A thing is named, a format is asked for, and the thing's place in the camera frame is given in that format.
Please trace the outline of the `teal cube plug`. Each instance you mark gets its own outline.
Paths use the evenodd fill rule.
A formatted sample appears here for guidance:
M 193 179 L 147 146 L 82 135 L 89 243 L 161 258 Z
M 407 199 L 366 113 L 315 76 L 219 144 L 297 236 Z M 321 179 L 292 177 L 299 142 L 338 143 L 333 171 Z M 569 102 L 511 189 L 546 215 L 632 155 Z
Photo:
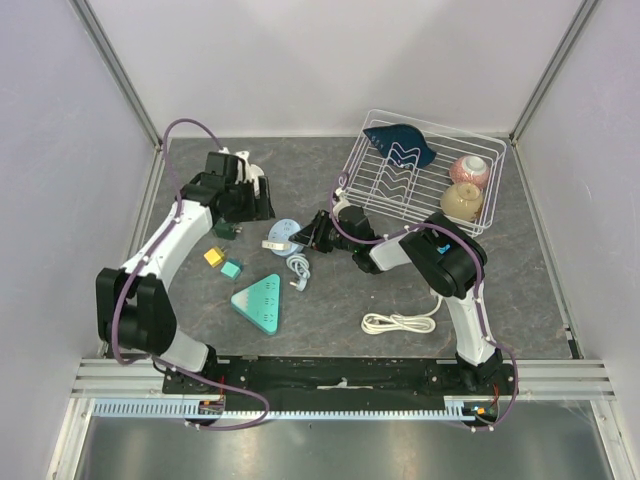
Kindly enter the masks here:
M 229 259 L 221 266 L 220 273 L 225 277 L 235 281 L 242 273 L 243 266 L 241 263 Z

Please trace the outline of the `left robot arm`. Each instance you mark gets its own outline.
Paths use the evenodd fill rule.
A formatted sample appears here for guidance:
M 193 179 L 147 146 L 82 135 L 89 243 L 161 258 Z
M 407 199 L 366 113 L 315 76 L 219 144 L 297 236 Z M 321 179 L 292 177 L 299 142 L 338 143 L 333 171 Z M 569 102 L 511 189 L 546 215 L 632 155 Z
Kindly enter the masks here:
M 208 393 L 219 382 L 212 347 L 184 333 L 169 298 L 172 280 L 193 247 L 219 221 L 270 220 L 269 181 L 246 151 L 208 154 L 205 168 L 182 186 L 167 217 L 144 246 L 121 267 L 96 278 L 97 327 L 114 357 L 123 351 L 153 357 L 185 370 L 185 382 Z

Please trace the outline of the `white plug adapter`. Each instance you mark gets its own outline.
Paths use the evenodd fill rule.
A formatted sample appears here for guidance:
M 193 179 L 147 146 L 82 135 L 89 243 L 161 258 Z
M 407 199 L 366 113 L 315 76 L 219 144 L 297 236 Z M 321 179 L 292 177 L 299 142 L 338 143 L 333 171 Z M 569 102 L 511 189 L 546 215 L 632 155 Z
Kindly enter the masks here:
M 261 242 L 261 246 L 265 249 L 278 252 L 287 251 L 291 248 L 291 244 L 289 242 L 270 240 L 263 240 Z

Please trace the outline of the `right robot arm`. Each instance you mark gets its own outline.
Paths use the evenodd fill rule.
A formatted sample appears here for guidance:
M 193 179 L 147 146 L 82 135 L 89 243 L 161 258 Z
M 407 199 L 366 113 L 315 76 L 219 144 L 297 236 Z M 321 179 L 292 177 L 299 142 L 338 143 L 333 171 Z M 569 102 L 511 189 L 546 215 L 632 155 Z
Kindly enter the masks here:
M 456 334 L 458 381 L 467 392 L 483 392 L 503 363 L 490 331 L 483 300 L 483 248 L 443 213 L 395 234 L 378 235 L 364 209 L 319 211 L 311 223 L 289 240 L 321 253 L 347 251 L 364 272 L 380 274 L 411 265 L 448 308 Z

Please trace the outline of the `teal triangular power strip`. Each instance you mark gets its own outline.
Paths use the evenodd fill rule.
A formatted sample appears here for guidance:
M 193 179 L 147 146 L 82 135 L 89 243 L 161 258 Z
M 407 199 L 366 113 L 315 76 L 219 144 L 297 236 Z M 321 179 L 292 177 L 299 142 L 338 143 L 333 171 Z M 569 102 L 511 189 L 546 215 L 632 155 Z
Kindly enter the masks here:
M 279 327 L 281 278 L 271 274 L 231 296 L 231 306 L 267 335 Z

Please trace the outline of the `round light blue socket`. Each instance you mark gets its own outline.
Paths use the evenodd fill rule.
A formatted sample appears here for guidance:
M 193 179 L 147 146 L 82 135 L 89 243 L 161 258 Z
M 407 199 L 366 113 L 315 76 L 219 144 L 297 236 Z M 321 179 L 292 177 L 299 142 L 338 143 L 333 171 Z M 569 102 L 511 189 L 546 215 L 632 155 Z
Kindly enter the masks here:
M 300 230 L 301 225 L 293 219 L 278 220 L 269 230 L 267 240 L 289 242 L 291 244 L 291 248 L 282 252 L 270 251 L 279 257 L 288 257 L 293 254 L 301 253 L 303 251 L 303 246 L 297 245 L 289 239 L 291 235 L 299 232 Z

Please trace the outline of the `yellow cube plug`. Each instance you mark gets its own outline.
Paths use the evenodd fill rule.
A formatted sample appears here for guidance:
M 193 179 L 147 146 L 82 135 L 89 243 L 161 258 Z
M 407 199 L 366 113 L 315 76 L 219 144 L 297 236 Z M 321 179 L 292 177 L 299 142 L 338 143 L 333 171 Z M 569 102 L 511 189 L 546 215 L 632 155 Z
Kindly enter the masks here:
M 226 260 L 225 251 L 221 247 L 209 249 L 204 253 L 203 257 L 212 268 L 218 267 Z

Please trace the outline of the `dark green cube plug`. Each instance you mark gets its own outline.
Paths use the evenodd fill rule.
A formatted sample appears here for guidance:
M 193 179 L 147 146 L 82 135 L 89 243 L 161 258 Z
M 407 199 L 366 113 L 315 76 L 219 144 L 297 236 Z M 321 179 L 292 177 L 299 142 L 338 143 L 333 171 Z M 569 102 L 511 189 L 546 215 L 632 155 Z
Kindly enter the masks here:
M 238 223 L 227 222 L 224 219 L 218 220 L 214 227 L 213 233 L 217 238 L 233 241 L 242 232 L 243 227 Z

